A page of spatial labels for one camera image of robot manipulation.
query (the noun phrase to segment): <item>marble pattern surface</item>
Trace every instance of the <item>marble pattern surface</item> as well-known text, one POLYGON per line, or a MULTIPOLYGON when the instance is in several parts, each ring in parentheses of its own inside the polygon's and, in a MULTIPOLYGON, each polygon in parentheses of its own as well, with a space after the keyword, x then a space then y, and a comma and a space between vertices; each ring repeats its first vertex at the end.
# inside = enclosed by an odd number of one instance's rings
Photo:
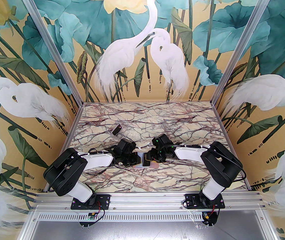
MULTIPOLYGON (((124 137, 140 148, 136 151, 148 151, 153 146, 152 139, 162 133, 174 143, 227 144, 209 102, 139 102, 87 104, 70 147, 88 152, 117 144, 118 140, 108 132, 115 124, 124 127, 124 137)), ((96 192, 197 191, 210 178, 203 164, 168 161, 160 163, 159 168, 95 168, 85 171, 81 181, 96 192)), ((240 181, 230 187, 235 188, 246 187, 240 181)))

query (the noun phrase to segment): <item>metal base plate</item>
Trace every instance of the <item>metal base plate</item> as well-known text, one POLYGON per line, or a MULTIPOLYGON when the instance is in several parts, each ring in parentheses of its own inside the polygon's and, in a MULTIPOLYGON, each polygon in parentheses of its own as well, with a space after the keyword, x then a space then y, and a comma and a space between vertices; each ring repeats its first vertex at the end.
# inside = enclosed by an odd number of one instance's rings
MULTIPOLYGON (((202 203, 199 199, 199 193, 185 194, 185 201, 187 209, 208 209, 202 206, 202 203)), ((215 205, 215 209, 224 209, 225 203, 221 194, 219 194, 216 199, 212 201, 213 205, 215 205)))
POLYGON ((97 203, 100 203, 100 207, 104 210, 109 209, 110 195, 109 194, 97 194, 95 199, 95 204, 87 206, 86 203, 80 202, 78 199, 74 198, 71 203, 71 210, 98 210, 99 206, 97 203))

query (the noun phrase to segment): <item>bird neck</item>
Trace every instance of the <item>bird neck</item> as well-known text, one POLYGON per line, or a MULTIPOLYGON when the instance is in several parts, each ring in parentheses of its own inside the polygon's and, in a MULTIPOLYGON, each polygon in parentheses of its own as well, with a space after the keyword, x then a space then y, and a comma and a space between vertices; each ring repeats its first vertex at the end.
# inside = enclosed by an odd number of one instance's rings
POLYGON ((147 0, 147 7, 149 11, 149 19, 145 28, 133 38, 137 41, 142 41, 144 38, 155 28, 157 18, 158 18, 158 10, 157 6, 155 5, 155 0, 147 0))

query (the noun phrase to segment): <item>vented metal panel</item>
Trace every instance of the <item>vented metal panel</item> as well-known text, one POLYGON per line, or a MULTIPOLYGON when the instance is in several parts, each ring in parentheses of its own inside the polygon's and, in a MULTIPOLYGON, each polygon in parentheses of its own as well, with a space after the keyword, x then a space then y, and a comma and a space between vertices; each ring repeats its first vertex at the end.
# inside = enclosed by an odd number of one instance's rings
MULTIPOLYGON (((38 221, 46 222, 94 222, 96 220, 89 219, 91 212, 41 212, 38 221)), ((98 218, 103 215, 103 212, 98 214, 98 218)), ((101 222, 200 222, 202 212, 106 212, 101 222)))

